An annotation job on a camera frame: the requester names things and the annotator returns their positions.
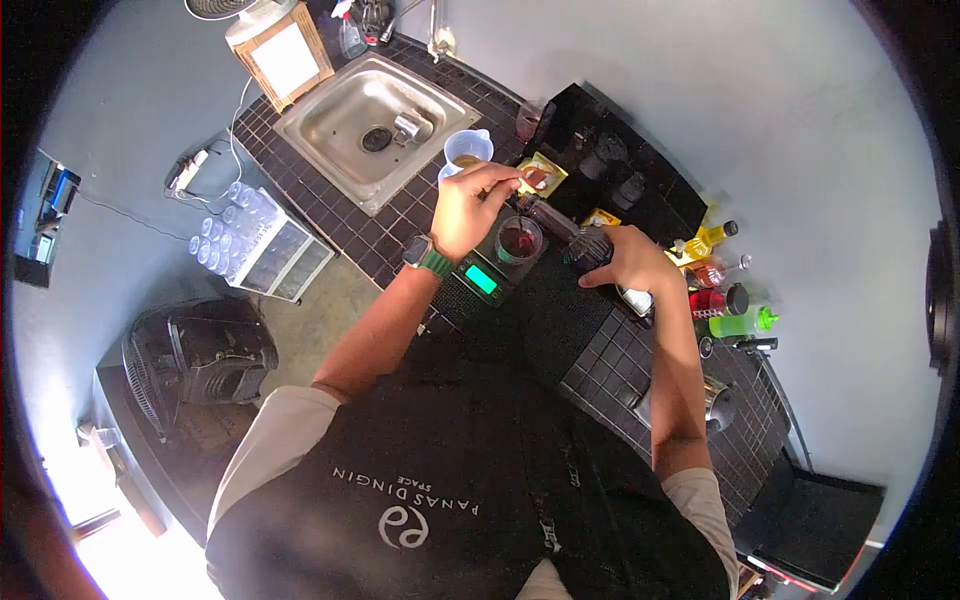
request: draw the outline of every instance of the man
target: man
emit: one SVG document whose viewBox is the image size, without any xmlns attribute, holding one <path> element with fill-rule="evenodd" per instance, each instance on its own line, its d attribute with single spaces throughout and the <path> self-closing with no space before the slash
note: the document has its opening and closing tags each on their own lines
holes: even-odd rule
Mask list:
<svg viewBox="0 0 960 600">
<path fill-rule="evenodd" d="M 496 356 L 404 357 L 520 176 L 481 163 L 444 179 L 429 237 L 408 244 L 312 387 L 264 402 L 209 520 L 208 571 L 227 600 L 732 596 L 684 279 L 639 230 L 606 228 L 613 260 L 580 285 L 654 296 L 653 472 Z"/>
</svg>

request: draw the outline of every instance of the smartwatch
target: smartwatch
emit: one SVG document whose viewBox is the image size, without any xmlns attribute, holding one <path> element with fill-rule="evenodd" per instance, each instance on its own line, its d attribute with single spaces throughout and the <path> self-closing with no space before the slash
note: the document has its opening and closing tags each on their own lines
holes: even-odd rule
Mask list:
<svg viewBox="0 0 960 600">
<path fill-rule="evenodd" d="M 443 279 L 453 271 L 453 263 L 434 250 L 433 239 L 429 235 L 417 235 L 403 247 L 403 262 L 414 269 L 427 269 Z"/>
</svg>

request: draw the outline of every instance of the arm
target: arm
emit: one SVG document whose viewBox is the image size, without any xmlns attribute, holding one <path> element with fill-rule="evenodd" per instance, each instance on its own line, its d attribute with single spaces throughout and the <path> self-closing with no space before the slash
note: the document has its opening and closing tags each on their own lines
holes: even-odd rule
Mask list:
<svg viewBox="0 0 960 600">
<path fill-rule="evenodd" d="M 661 481 L 687 468 L 712 468 L 704 420 L 704 376 L 680 270 L 650 238 L 629 226 L 604 228 L 610 264 L 580 279 L 584 287 L 616 283 L 649 291 L 657 307 L 650 422 L 654 473 Z"/>
<path fill-rule="evenodd" d="M 441 181 L 430 237 L 437 252 L 456 264 L 479 244 L 500 207 L 519 187 L 519 170 L 488 162 Z M 484 192 L 486 199 L 481 200 Z M 441 280 L 406 265 L 313 377 L 313 387 L 341 402 L 365 392 L 378 375 L 393 372 L 406 352 Z"/>
</svg>

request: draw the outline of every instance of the right hand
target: right hand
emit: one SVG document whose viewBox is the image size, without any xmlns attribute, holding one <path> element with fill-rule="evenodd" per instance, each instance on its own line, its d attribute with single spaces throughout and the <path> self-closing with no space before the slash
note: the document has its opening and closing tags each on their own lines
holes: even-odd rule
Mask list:
<svg viewBox="0 0 960 600">
<path fill-rule="evenodd" d="M 580 277 L 581 287 L 615 283 L 639 292 L 657 293 L 685 289 L 686 281 L 677 265 L 663 250 L 632 225 L 602 226 L 613 243 L 613 260 Z"/>
</svg>

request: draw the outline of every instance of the power cord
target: power cord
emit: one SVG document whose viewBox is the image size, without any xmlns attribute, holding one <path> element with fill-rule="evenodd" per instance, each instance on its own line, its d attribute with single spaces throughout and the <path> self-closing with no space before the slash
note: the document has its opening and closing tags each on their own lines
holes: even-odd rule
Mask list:
<svg viewBox="0 0 960 600">
<path fill-rule="evenodd" d="M 96 204 L 97 206 L 102 206 L 103 208 L 112 210 L 113 212 L 117 213 L 118 215 L 122 215 L 122 216 L 124 216 L 124 217 L 127 217 L 128 219 L 130 219 L 130 220 L 133 221 L 134 223 L 138 223 L 139 225 L 142 225 L 143 227 L 145 227 L 145 228 L 147 228 L 147 229 L 152 229 L 152 230 L 156 231 L 157 233 L 162 233 L 163 235 L 166 235 L 167 237 L 172 237 L 172 238 L 174 238 L 174 239 L 181 240 L 181 241 L 184 241 L 184 242 L 189 242 L 189 241 L 190 241 L 190 240 L 188 240 L 188 239 L 185 238 L 185 237 L 180 237 L 180 236 L 178 236 L 178 235 L 174 235 L 173 233 L 170 233 L 169 231 L 164 231 L 163 229 L 155 228 L 154 226 L 150 225 L 149 223 L 144 223 L 143 221 L 140 221 L 140 220 L 137 219 L 136 217 L 134 217 L 134 216 L 132 216 L 132 215 L 129 215 L 129 214 L 127 214 L 126 212 L 124 212 L 124 211 L 122 211 L 122 210 L 119 210 L 119 209 L 117 209 L 117 208 L 114 208 L 113 206 L 110 206 L 109 204 L 103 204 L 103 203 L 94 202 L 94 201 L 90 200 L 87 196 L 85 196 L 84 194 L 80 193 L 79 191 L 77 192 L 77 195 L 80 196 L 81 198 L 83 198 L 84 200 L 86 200 L 87 202 L 91 203 L 91 204 Z"/>
<path fill-rule="evenodd" d="M 223 194 L 221 194 L 220 196 L 217 196 L 217 197 L 216 197 L 215 199 L 213 199 L 213 200 L 208 200 L 208 199 L 206 199 L 206 198 L 204 198 L 204 197 L 202 197 L 202 196 L 197 196 L 197 195 L 195 195 L 195 194 L 190 194 L 190 193 L 187 192 L 187 190 L 185 190 L 185 189 L 183 189 L 183 190 L 174 190 L 172 195 L 168 195 L 167 192 L 166 192 L 166 188 L 164 188 L 164 192 L 163 192 L 164 197 L 166 197 L 166 198 L 172 198 L 173 200 L 176 200 L 177 202 L 179 202 L 179 203 L 181 203 L 181 204 L 185 204 L 185 205 L 187 205 L 187 206 L 190 206 L 191 208 L 195 208 L 195 209 L 197 209 L 197 210 L 201 210 L 200 207 L 197 207 L 197 206 L 194 206 L 194 205 L 190 204 L 189 201 L 191 201 L 191 200 L 199 200 L 200 202 L 202 202 L 202 203 L 204 203 L 204 204 L 210 204 L 210 203 L 212 203 L 212 202 L 216 202 L 216 201 L 218 201 L 218 200 L 222 200 L 222 199 L 227 195 L 227 192 L 229 192 L 230 186 L 233 185 L 234 183 L 240 181 L 240 179 L 243 178 L 243 163 L 240 161 L 240 156 L 237 154 L 236 148 L 235 148 L 234 145 L 233 145 L 234 140 L 236 139 L 236 136 L 233 134 L 233 127 L 234 127 L 234 125 L 236 124 L 237 116 L 240 114 L 241 108 L 243 108 L 243 103 L 244 103 L 244 101 L 245 101 L 246 98 L 247 98 L 247 90 L 250 89 L 250 84 L 251 84 L 252 82 L 253 82 L 253 76 L 250 76 L 249 78 L 247 78 L 247 82 L 246 82 L 246 83 L 244 84 L 244 86 L 243 86 L 243 91 L 240 92 L 240 104 L 237 105 L 237 109 L 233 112 L 233 118 L 230 120 L 230 125 L 229 125 L 229 127 L 226 127 L 226 128 L 225 128 L 225 131 L 227 132 L 227 135 L 229 135 L 230 153 L 233 155 L 233 160 L 237 163 L 237 177 L 236 177 L 236 179 L 233 180 L 233 181 L 230 183 L 230 185 L 227 186 L 227 189 L 224 190 L 224 193 L 223 193 Z M 219 138 L 218 138 L 218 139 L 215 139 L 215 140 L 213 140 L 212 142 L 210 142 L 210 144 L 209 144 L 209 146 L 207 147 L 207 149 L 210 150 L 210 151 L 212 151 L 212 152 L 216 152 L 216 151 L 213 151 L 211 147 L 213 146 L 213 144 L 215 144 L 215 143 L 217 143 L 217 142 L 223 142 L 223 143 L 225 143 L 225 144 L 227 143 L 226 140 L 223 140 L 223 139 L 219 139 Z M 224 209 L 221 210 L 220 212 L 213 212 L 212 210 L 210 210 L 210 209 L 207 208 L 206 206 L 202 206 L 202 209 L 205 210 L 206 212 L 210 213 L 210 214 L 213 215 L 213 216 L 220 216 L 220 215 L 222 215 L 222 214 L 224 213 L 224 210 L 226 210 L 226 208 L 224 207 Z"/>
</svg>

